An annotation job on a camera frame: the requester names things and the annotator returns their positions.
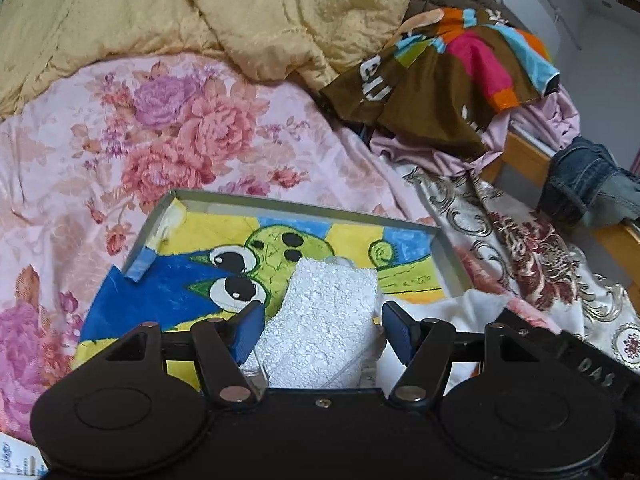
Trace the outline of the pink floral bedsheet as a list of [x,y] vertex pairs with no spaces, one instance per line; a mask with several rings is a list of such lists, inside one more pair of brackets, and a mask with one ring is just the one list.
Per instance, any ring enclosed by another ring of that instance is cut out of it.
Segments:
[[195,188],[430,223],[412,188],[295,84],[186,54],[86,67],[1,124],[1,429],[87,354],[107,270]]

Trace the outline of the brown multicolour striped garment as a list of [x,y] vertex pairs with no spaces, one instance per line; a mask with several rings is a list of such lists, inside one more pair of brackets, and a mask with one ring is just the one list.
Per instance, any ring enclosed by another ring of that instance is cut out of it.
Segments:
[[409,18],[320,94],[343,122],[404,148],[474,160],[486,153],[480,134],[496,116],[559,88],[542,41],[499,11],[439,8]]

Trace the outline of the clear jar of green beads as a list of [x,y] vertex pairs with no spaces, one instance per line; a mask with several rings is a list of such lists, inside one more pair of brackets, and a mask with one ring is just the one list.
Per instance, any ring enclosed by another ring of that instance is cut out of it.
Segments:
[[330,361],[322,352],[313,351],[289,354],[268,366],[266,358],[253,351],[241,370],[259,388],[353,389],[374,385],[376,361],[381,354],[381,348],[372,344],[346,361]]

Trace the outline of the blue denim jeans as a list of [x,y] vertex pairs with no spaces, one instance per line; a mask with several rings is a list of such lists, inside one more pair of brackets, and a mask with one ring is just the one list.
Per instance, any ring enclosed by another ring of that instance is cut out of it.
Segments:
[[552,157],[537,210],[558,228],[601,229],[639,219],[639,177],[582,136]]

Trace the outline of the white blue medicine box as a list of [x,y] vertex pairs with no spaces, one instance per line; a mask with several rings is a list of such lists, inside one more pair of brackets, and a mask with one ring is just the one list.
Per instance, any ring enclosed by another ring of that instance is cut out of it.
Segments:
[[48,467],[35,445],[0,434],[0,472],[2,479],[40,479]]

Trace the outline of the tan yellow quilt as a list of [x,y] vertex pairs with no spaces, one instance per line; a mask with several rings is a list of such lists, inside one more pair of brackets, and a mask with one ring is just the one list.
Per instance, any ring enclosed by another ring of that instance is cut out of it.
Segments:
[[318,90],[382,48],[410,0],[2,0],[1,113],[106,58],[225,55]]

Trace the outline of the silver maroon brocade blanket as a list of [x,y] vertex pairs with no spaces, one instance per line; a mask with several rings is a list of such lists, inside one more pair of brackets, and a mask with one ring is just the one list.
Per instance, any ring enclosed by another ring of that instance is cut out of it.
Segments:
[[446,234],[475,288],[520,298],[559,328],[631,370],[639,368],[639,315],[628,292],[591,270],[547,220],[478,177],[405,179]]

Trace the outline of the lilac pink cloth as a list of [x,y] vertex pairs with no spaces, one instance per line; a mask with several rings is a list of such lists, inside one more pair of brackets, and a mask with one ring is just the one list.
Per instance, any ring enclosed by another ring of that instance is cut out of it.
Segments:
[[557,152],[580,136],[580,116],[570,95],[560,86],[558,92],[496,116],[485,130],[480,130],[480,140],[486,153],[469,162],[432,148],[405,146],[397,138],[391,139],[378,132],[372,134],[370,149],[375,155],[385,155],[392,162],[412,162],[439,176],[457,177],[468,171],[478,176],[503,154],[511,127],[530,134]]

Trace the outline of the wooden bed frame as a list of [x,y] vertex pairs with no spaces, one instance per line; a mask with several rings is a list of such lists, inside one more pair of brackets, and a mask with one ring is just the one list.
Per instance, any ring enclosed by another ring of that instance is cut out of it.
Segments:
[[639,305],[639,176],[617,165],[608,149],[578,136],[555,153],[510,132],[503,153],[482,172],[495,182],[509,166],[541,187],[538,209],[560,229],[592,233],[631,279],[628,294]]

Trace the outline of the white textured cloth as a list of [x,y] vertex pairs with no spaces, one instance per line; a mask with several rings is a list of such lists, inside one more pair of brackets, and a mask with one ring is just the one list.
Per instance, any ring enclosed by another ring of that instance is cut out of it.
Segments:
[[303,258],[296,264],[279,312],[267,322],[253,351],[266,358],[268,366],[289,354],[313,351],[330,361],[346,361],[378,345],[381,332],[374,322],[378,312],[375,270]]

